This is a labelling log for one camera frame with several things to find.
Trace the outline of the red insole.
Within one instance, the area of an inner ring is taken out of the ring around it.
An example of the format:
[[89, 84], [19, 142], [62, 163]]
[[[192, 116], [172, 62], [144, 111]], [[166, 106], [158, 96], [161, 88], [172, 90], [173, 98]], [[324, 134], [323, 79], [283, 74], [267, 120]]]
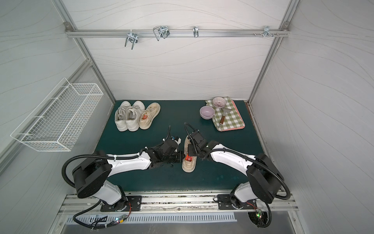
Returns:
[[193, 161], [193, 157], [191, 157], [189, 155], [186, 155], [185, 160], [186, 161]]

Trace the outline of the beige sneaker with red insole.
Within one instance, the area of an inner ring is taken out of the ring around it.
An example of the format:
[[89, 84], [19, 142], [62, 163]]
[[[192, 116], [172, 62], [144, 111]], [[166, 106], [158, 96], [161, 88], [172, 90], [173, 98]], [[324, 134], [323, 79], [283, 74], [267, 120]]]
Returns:
[[193, 161], [186, 161], [185, 158], [182, 161], [182, 169], [186, 173], [191, 173], [195, 170], [196, 162], [197, 162], [197, 156], [195, 153], [194, 146], [190, 142], [189, 138], [186, 137], [185, 143], [184, 143], [184, 155], [189, 155], [193, 157]]

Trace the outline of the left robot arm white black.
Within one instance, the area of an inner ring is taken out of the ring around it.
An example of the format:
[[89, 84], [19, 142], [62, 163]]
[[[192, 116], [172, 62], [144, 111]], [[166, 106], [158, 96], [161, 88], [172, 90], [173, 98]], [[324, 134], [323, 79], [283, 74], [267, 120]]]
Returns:
[[73, 187], [80, 199], [95, 197], [109, 205], [125, 201], [123, 189], [108, 181], [108, 178], [129, 171], [150, 170], [168, 163], [182, 160], [179, 137], [169, 137], [155, 147], [144, 148], [129, 155], [87, 155], [72, 171]]

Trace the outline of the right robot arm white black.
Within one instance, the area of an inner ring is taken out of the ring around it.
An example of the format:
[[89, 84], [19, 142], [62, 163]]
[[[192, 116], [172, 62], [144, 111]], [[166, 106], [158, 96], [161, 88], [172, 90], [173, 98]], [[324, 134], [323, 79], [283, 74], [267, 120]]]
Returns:
[[240, 202], [259, 199], [271, 204], [280, 198], [277, 193], [285, 184], [284, 178], [267, 155], [246, 155], [217, 141], [208, 142], [198, 130], [188, 134], [187, 139], [193, 156], [227, 165], [247, 176], [248, 182], [234, 189], [234, 197]]

